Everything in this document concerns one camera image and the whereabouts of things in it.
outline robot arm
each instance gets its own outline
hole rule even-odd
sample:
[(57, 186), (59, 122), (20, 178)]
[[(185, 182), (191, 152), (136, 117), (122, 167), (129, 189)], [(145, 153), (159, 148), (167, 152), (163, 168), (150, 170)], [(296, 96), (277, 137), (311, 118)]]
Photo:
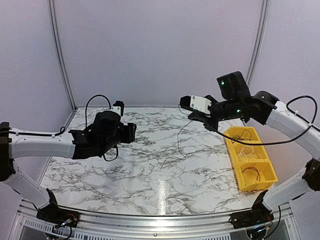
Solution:
[(7, 184), (22, 197), (29, 199), (39, 209), (37, 218), (61, 224), (66, 216), (79, 215), (61, 209), (49, 189), (38, 185), (14, 161), (20, 157), (55, 156), (69, 159), (102, 157), (118, 143), (132, 143), (137, 125), (121, 122), (123, 102), (117, 101), (111, 110), (96, 114), (94, 122), (84, 130), (50, 133), (10, 128), (8, 122), (0, 123), (0, 182)]
[(295, 176), (262, 192), (254, 202), (252, 210), (233, 213), (230, 223), (234, 228), (265, 223), (268, 218), (273, 220), (274, 208), (307, 192), (320, 191), (320, 132), (310, 127), (311, 123), (302, 120), (297, 113), (289, 111), (286, 104), (270, 93), (260, 91), (251, 96), (240, 72), (230, 73), (217, 80), (226, 101), (218, 102), (210, 95), (184, 96), (180, 99), (181, 107), (192, 111), (188, 116), (190, 120), (200, 121), (209, 131), (217, 132), (220, 121), (240, 118), (247, 122), (253, 118), (291, 139), (308, 129), (295, 141), (313, 157)]

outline marble table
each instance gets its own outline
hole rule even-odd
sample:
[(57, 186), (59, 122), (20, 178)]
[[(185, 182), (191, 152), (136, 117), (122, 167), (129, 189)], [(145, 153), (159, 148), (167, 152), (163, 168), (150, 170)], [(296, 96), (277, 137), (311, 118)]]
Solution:
[[(89, 108), (88, 122), (103, 108)], [(126, 108), (121, 121), (137, 124), (136, 139), (119, 144), (119, 157), (53, 157), (41, 185), (60, 205), (95, 212), (179, 216), (220, 213), (252, 206), (259, 192), (239, 192), (224, 140), (191, 122), (178, 108)], [(219, 130), (243, 126), (224, 121)], [(85, 128), (84, 108), (69, 129)], [(116, 152), (106, 154), (112, 159)]]

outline marble tabletop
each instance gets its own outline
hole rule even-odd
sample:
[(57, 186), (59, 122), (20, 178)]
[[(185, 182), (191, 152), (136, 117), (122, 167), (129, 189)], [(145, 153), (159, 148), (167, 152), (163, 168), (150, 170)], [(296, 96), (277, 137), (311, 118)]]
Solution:
[[(89, 108), (88, 122), (102, 110)], [(249, 208), (257, 198), (259, 192), (238, 191), (223, 138), (200, 122), (188, 124), (188, 116), (178, 108), (127, 107), (121, 121), (137, 124), (136, 138), (118, 145), (116, 160), (52, 158), (41, 185), (54, 192), (60, 205), (114, 214), (179, 216)], [(177, 135), (186, 124), (179, 134), (183, 157)], [(219, 130), (231, 126), (243, 125), (240, 120), (224, 121)], [(85, 111), (80, 108), (69, 129), (84, 128)], [(111, 150), (106, 158), (115, 154)]]

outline white wall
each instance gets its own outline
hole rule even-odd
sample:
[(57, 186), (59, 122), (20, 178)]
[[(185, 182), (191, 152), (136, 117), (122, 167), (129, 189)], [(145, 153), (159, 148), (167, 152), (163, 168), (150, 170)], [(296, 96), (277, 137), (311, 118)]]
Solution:
[[(320, 2), (318, 0), (270, 1), (266, 32), (258, 59), (251, 93), (266, 90), (288, 102), (311, 95), (320, 104)], [(292, 104), (299, 113), (312, 118), (310, 100)], [(316, 124), (320, 126), (320, 112)], [(263, 142), (286, 139), (267, 126), (250, 121)], [(293, 176), (311, 159), (296, 143), (267, 146), (280, 182)], [(320, 192), (308, 193), (291, 203), (303, 240), (320, 236)]]
[[(78, 106), (95, 94), (127, 106), (177, 106), (220, 96), (216, 78), (248, 71), (262, 1), (58, 0), (68, 76)], [(105, 105), (97, 99), (92, 105)]]
[[(0, 122), (58, 131), (71, 113), (50, 27), (47, 1), (0, 1)], [(46, 158), (17, 162), (38, 179)], [(0, 183), (0, 238), (8, 239), (20, 196)]]

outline yellow storage container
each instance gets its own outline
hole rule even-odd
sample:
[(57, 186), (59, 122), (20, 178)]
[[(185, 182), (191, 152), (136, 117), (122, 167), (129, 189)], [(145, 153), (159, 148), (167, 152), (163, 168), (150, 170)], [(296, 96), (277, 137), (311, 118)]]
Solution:
[[(225, 135), (247, 143), (261, 143), (253, 127), (232, 126)], [(278, 182), (264, 146), (248, 146), (224, 138), (238, 189), (244, 192), (266, 190)]]

